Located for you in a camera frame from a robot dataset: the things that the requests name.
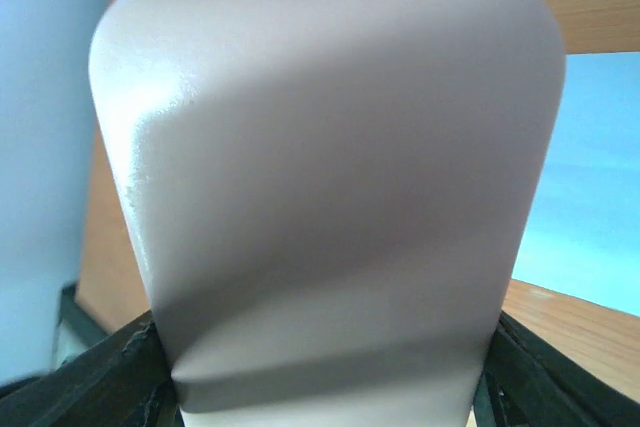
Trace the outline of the pink glasses case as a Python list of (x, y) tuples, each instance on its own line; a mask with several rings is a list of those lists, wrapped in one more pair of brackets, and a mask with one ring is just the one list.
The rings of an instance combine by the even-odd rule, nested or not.
[(116, 0), (89, 78), (188, 426), (462, 426), (565, 76), (543, 0)]

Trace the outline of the light blue cleaning cloth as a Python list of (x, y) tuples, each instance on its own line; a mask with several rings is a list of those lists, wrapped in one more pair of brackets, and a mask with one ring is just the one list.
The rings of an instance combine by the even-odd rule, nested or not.
[(513, 274), (639, 312), (639, 55), (571, 55)]

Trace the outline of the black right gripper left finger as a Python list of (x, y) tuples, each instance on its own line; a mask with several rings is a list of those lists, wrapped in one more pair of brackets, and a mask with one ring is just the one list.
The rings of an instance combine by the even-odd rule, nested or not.
[(152, 314), (74, 360), (1, 388), (3, 426), (178, 426), (180, 412)]

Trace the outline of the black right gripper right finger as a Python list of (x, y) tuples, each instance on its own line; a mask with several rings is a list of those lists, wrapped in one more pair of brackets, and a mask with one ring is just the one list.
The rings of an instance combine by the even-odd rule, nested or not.
[(502, 312), (473, 400), (478, 426), (637, 426), (639, 403)]

